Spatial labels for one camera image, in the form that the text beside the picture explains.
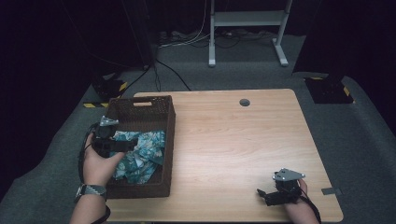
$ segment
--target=table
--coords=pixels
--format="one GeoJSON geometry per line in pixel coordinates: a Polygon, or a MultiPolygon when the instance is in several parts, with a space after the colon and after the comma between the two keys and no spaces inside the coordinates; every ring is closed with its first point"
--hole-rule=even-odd
{"type": "Polygon", "coordinates": [[[277,38],[272,42],[276,50],[277,57],[282,66],[288,66],[288,60],[283,52],[280,43],[288,22],[292,0],[288,0],[285,10],[277,11],[215,11],[215,0],[211,2],[210,10],[210,41],[209,41],[209,67],[216,66],[215,52],[215,27],[218,26],[279,26],[277,38]]]}
{"type": "Polygon", "coordinates": [[[141,92],[171,95],[177,113],[171,194],[107,200],[110,221],[288,221],[256,189],[275,192],[274,172],[306,175],[322,221],[343,213],[292,90],[141,92]],[[249,106],[240,105],[247,99],[249,106]]]}

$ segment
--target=gray carpet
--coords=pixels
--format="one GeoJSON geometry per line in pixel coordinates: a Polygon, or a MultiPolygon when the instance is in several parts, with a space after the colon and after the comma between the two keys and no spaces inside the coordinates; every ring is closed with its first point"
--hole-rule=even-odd
{"type": "MultiPolygon", "coordinates": [[[[222,46],[233,40],[218,39],[222,46]]],[[[304,112],[332,186],[344,213],[342,223],[396,222],[396,139],[353,79],[343,83],[355,99],[350,105],[315,105],[303,77],[324,74],[296,73],[292,68],[304,43],[303,36],[286,35],[283,49],[289,60],[281,67],[269,38],[241,41],[230,49],[217,48],[217,65],[207,66],[208,49],[191,46],[160,49],[158,59],[180,73],[193,91],[292,89],[304,112]]],[[[180,79],[157,64],[161,91],[186,91],[180,79]]],[[[142,71],[128,71],[121,79],[131,83],[142,71]]],[[[156,91],[151,68],[125,94],[156,91]]],[[[96,101],[92,88],[81,99],[96,101]]],[[[88,127],[106,113],[104,108],[79,104],[57,132],[44,160],[14,181],[0,204],[0,223],[67,223],[78,187],[78,151],[88,127]]]]}

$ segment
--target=white shelf frame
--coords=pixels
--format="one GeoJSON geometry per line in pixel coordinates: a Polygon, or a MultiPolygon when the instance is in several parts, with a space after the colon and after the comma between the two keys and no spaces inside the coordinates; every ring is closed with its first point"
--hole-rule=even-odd
{"type": "Polygon", "coordinates": [[[288,66],[288,60],[283,52],[280,43],[288,22],[292,0],[288,0],[284,10],[279,11],[234,11],[215,12],[215,0],[211,2],[210,9],[210,41],[209,41],[209,67],[216,66],[215,52],[215,27],[218,26],[264,26],[278,25],[277,38],[272,42],[276,50],[277,57],[282,66],[288,66]]]}

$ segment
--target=hole in table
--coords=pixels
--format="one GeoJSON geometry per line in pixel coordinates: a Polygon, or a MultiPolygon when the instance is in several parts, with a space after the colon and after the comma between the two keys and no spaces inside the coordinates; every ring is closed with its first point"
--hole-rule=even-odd
{"type": "Polygon", "coordinates": [[[239,104],[241,106],[249,106],[250,105],[250,101],[248,99],[242,99],[239,101],[239,104]]]}

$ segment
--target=shelf leg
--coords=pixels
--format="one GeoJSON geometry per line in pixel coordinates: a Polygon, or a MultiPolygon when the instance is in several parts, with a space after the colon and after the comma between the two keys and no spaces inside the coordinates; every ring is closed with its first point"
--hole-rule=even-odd
{"type": "Polygon", "coordinates": [[[292,0],[288,0],[285,8],[285,13],[283,14],[282,22],[279,27],[279,32],[277,33],[277,38],[273,39],[273,44],[276,50],[277,57],[279,58],[280,65],[286,67],[289,65],[288,60],[286,59],[285,53],[283,52],[280,43],[282,42],[283,33],[285,32],[285,27],[288,22],[290,8],[291,8],[292,0]]]}
{"type": "Polygon", "coordinates": [[[216,66],[215,53],[215,0],[211,2],[210,8],[210,42],[209,42],[209,67],[216,66]]]}

